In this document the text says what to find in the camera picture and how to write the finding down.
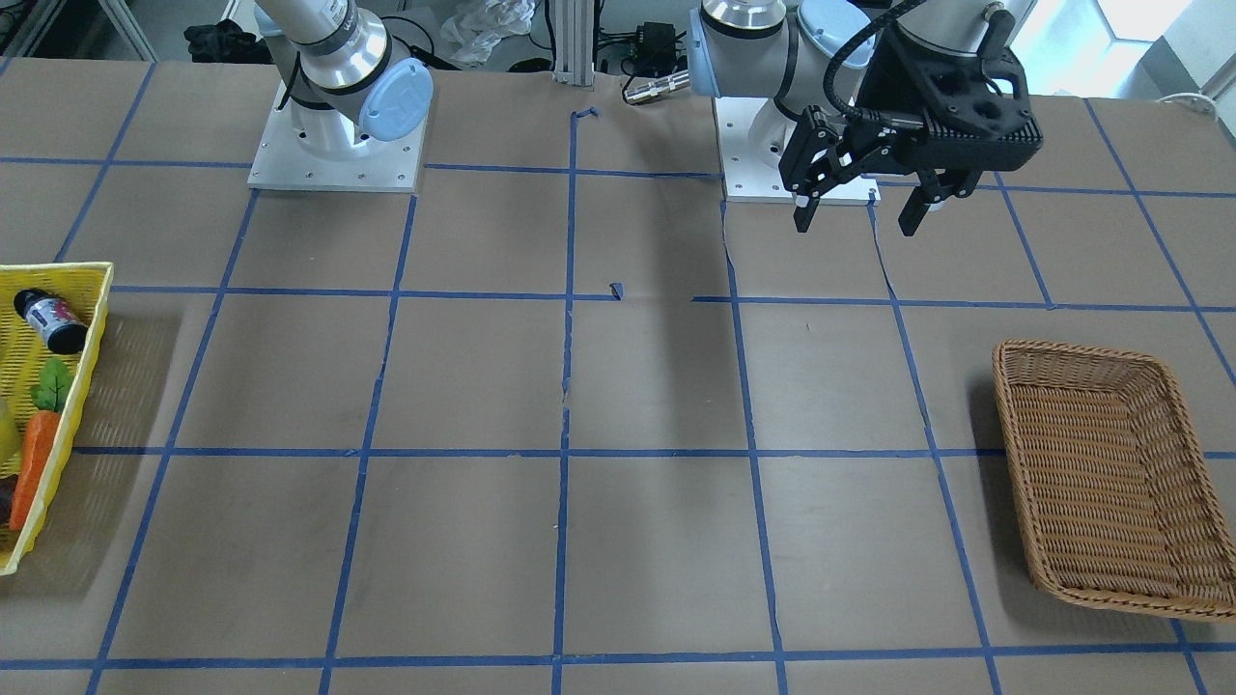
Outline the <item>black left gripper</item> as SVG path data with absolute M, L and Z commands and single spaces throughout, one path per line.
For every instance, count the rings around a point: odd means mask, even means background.
M 860 176 L 916 176 L 899 214 L 913 237 L 928 211 L 971 194 L 986 172 L 1011 172 L 1044 143 L 1025 70 L 1006 40 L 948 54 L 920 40 L 879 40 L 857 96 L 837 87 L 803 106 L 777 163 L 798 234 L 822 198 Z

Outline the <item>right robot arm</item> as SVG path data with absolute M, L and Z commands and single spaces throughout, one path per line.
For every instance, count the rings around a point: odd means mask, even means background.
M 425 122 L 435 87 L 378 14 L 353 1 L 257 1 L 282 87 L 274 132 L 328 161 L 375 155 Z

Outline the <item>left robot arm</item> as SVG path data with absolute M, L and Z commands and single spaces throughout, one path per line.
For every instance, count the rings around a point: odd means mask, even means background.
M 1031 1 L 702 1 L 688 15 L 701 96 L 766 98 L 792 125 L 781 188 L 807 232 L 823 198 L 861 176 L 913 176 L 899 215 L 913 236 L 932 207 L 984 173 L 1020 169 L 1044 143 L 1012 43 Z

